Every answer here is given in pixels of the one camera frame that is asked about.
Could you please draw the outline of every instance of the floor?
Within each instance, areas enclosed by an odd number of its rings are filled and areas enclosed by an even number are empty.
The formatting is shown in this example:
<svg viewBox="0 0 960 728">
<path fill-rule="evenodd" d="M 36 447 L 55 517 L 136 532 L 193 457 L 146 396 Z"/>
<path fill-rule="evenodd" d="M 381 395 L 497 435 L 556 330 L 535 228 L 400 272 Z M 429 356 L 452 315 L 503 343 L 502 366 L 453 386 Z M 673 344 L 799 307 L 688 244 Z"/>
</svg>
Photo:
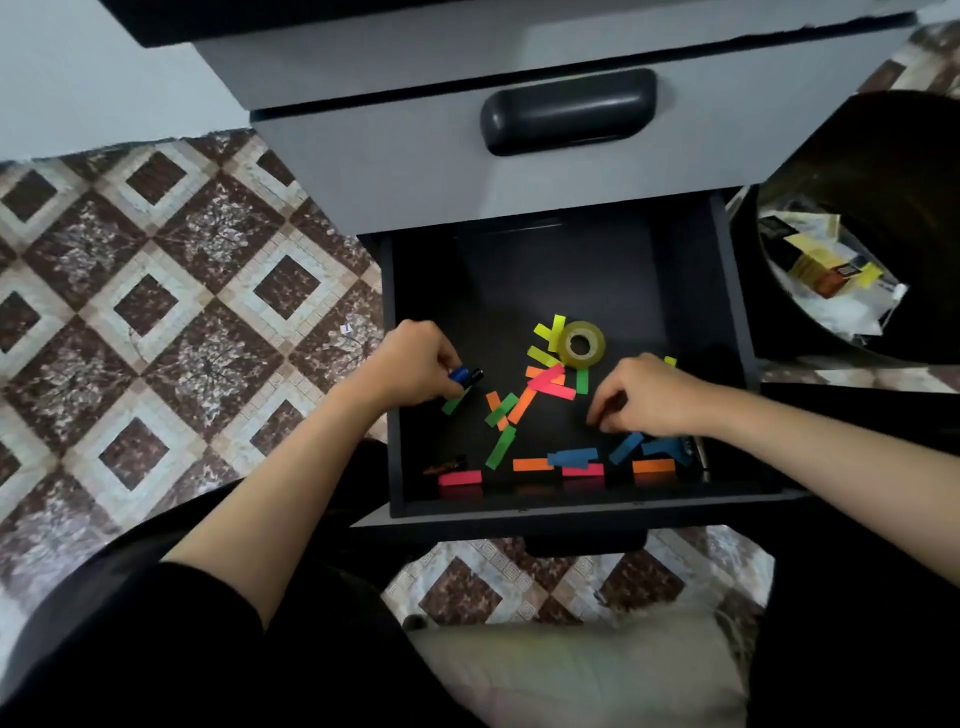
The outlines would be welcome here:
<svg viewBox="0 0 960 728">
<path fill-rule="evenodd" d="M 867 87 L 960 98 L 958 47 L 960 27 L 921 31 Z M 0 666 L 96 549 L 256 467 L 373 351 L 381 303 L 377 266 L 250 131 L 0 163 Z M 959 375 L 768 373 L 951 391 Z M 454 542 L 384 599 L 441 624 L 611 620 L 679 599 L 750 632 L 772 571 L 722 525 L 568 559 Z"/>
</svg>

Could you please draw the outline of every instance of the sticky note strip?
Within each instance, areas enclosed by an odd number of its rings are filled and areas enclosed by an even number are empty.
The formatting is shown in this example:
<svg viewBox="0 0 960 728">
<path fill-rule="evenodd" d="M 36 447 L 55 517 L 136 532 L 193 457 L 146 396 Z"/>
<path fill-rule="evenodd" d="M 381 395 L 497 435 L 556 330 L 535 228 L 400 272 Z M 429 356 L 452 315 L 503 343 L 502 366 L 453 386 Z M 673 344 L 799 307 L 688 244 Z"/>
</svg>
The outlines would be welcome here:
<svg viewBox="0 0 960 728">
<path fill-rule="evenodd" d="M 537 347 L 530 347 L 530 349 L 527 350 L 527 356 L 531 359 L 536 359 L 544 367 L 555 367 L 560 364 L 560 359 L 551 356 Z"/>
<path fill-rule="evenodd" d="M 527 388 L 532 389 L 535 392 L 543 392 L 545 395 L 562 397 L 565 400 L 572 400 L 577 396 L 577 390 L 575 389 L 570 389 L 569 387 L 562 387 L 559 384 L 551 384 L 548 381 L 537 384 L 536 379 L 531 379 L 527 383 Z"/>
<path fill-rule="evenodd" d="M 491 427 L 495 427 L 496 424 L 506 417 L 510 410 L 514 408 L 514 405 L 519 402 L 520 399 L 517 395 L 511 392 L 507 395 L 504 400 L 500 403 L 500 406 L 493 410 L 487 417 L 484 419 L 484 422 Z"/>
<path fill-rule="evenodd" d="M 679 437 L 651 440 L 650 442 L 643 443 L 640 448 L 643 450 L 644 455 L 655 455 L 658 452 L 662 452 L 664 455 L 672 457 L 681 465 L 689 465 L 693 459 L 687 454 L 684 449 L 684 444 Z"/>
<path fill-rule="evenodd" d="M 460 404 L 460 400 L 466 397 L 467 392 L 469 392 L 471 389 L 473 389 L 473 387 L 468 387 L 466 390 L 464 390 L 464 395 L 462 397 L 458 397 L 456 400 L 447 400 L 446 404 L 443 407 L 441 407 L 440 411 L 443 412 L 445 415 L 452 415 L 453 410 L 455 410 L 457 408 L 457 405 Z"/>
<path fill-rule="evenodd" d="M 496 408 L 500 406 L 500 395 L 498 395 L 496 392 L 488 392 L 487 404 L 490 406 L 490 411 L 495 412 Z M 503 430 L 507 428 L 507 418 L 501 418 L 500 422 L 498 422 L 496 426 L 500 428 L 501 432 L 503 432 Z"/>
<path fill-rule="evenodd" d="M 602 475 L 603 463 L 590 463 L 585 468 L 563 468 L 564 477 L 584 477 L 585 475 Z"/>
<path fill-rule="evenodd" d="M 483 473 L 480 471 L 457 471 L 444 473 L 437 478 L 439 485 L 473 485 L 483 482 Z"/>
<path fill-rule="evenodd" d="M 673 460 L 635 460 L 634 473 L 675 473 L 677 466 Z"/>
<path fill-rule="evenodd" d="M 616 449 L 610 453 L 610 461 L 614 465 L 619 465 L 627 459 L 627 455 L 634 451 L 634 448 L 643 442 L 642 432 L 633 432 L 627 435 L 623 442 L 616 446 Z"/>
<path fill-rule="evenodd" d="M 546 460 L 550 465 L 579 466 L 589 460 L 597 459 L 597 448 L 563 449 L 559 452 L 547 453 Z"/>
<path fill-rule="evenodd" d="M 527 378 L 532 379 L 533 377 L 541 375 L 546 371 L 547 370 L 541 369 L 540 367 L 527 367 Z M 553 384 L 560 384 L 561 386 L 564 386 L 566 384 L 566 372 L 560 376 L 555 376 L 554 378 L 550 379 L 550 381 Z"/>
<path fill-rule="evenodd" d="M 495 471 L 497 467 L 499 467 L 500 461 L 503 460 L 503 456 L 507 454 L 507 449 L 509 449 L 515 437 L 516 427 L 507 425 L 507 428 L 500 433 L 500 439 L 497 440 L 496 445 L 493 446 L 490 457 L 487 458 L 486 465 L 488 468 Z"/>
<path fill-rule="evenodd" d="M 520 421 L 520 418 L 523 417 L 523 413 L 527 411 L 527 407 L 530 406 L 530 402 L 534 400 L 537 391 L 527 387 L 523 390 L 523 394 L 520 395 L 520 400 L 516 403 L 514 408 L 510 410 L 510 415 L 507 419 L 512 422 L 514 425 Z"/>
<path fill-rule="evenodd" d="M 550 343 L 546 348 L 548 352 L 555 352 L 560 346 L 560 335 L 564 332 L 565 326 L 566 317 L 555 313 L 553 315 L 553 327 L 550 329 Z"/>
<path fill-rule="evenodd" d="M 552 471 L 545 457 L 530 457 L 522 460 L 514 459 L 514 473 L 526 473 L 528 471 Z"/>
</svg>

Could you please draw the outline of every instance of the forearm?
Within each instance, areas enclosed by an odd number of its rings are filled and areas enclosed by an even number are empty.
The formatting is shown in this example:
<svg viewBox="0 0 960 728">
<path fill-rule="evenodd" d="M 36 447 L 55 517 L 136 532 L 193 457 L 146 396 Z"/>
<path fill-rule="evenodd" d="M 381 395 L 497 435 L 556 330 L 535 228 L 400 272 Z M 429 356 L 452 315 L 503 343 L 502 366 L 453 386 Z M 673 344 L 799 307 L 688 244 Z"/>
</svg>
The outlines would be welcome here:
<svg viewBox="0 0 960 728">
<path fill-rule="evenodd" d="M 748 451 L 960 584 L 960 458 L 731 389 L 707 436 Z"/>
<path fill-rule="evenodd" d="M 382 412 L 363 382 L 333 387 L 300 425 L 164 557 L 245 597 L 266 625 L 357 443 Z"/>
</svg>

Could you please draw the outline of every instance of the drawer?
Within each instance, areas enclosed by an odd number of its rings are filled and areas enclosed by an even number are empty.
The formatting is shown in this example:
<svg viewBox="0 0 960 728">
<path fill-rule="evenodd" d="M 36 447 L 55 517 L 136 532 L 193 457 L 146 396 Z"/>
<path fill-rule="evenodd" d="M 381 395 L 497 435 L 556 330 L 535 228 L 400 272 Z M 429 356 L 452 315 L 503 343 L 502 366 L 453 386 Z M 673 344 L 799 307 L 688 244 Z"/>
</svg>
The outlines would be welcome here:
<svg viewBox="0 0 960 728">
<path fill-rule="evenodd" d="M 706 441 L 710 482 L 699 465 L 675 477 L 635 482 L 631 458 L 608 455 L 622 435 L 587 427 L 591 395 L 574 401 L 537 394 L 516 425 L 516 439 L 496 470 L 485 462 L 499 431 L 484 418 L 485 393 L 518 396 L 530 346 L 545 348 L 533 329 L 553 314 L 596 324 L 607 339 L 589 370 L 589 390 L 623 356 L 673 355 L 681 368 L 708 380 L 756 388 L 750 334 L 716 193 L 521 215 L 375 235 L 383 273 L 387 328 L 405 318 L 431 319 L 464 363 L 486 373 L 447 416 L 441 403 L 388 414 L 391 513 L 394 517 L 634 504 L 646 524 L 659 508 L 760 502 L 795 497 L 781 476 L 768 480 L 744 453 Z M 514 473 L 513 458 L 596 447 L 604 478 L 554 472 Z M 483 484 L 440 488 L 431 465 L 465 455 Z"/>
<path fill-rule="evenodd" d="M 928 0 L 466 0 L 196 45 L 240 104 L 253 110 L 820 28 L 928 4 Z M 299 12 L 308 16 L 310 10 Z M 327 9 L 317 8 L 318 16 L 323 12 Z M 258 9 L 247 13 L 255 17 Z M 272 8 L 263 14 L 265 22 L 276 20 Z"/>
<path fill-rule="evenodd" d="M 629 63 L 620 68 L 657 76 L 646 128 L 513 157 L 488 151 L 480 113 L 493 93 L 523 84 L 255 115 L 254 126 L 330 220 L 354 234 L 736 186 L 769 177 L 908 32 Z"/>
</svg>

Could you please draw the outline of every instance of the left hand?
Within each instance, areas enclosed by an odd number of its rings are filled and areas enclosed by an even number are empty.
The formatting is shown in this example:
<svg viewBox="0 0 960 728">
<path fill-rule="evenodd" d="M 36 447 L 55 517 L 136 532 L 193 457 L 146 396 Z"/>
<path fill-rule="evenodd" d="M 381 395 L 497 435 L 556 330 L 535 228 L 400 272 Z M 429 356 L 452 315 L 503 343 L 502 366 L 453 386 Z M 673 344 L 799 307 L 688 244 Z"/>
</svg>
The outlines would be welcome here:
<svg viewBox="0 0 960 728">
<path fill-rule="evenodd" d="M 402 321 L 354 377 L 378 395 L 384 410 L 413 406 L 436 397 L 462 397 L 464 388 L 449 378 L 463 366 L 453 345 L 432 321 Z"/>
</svg>

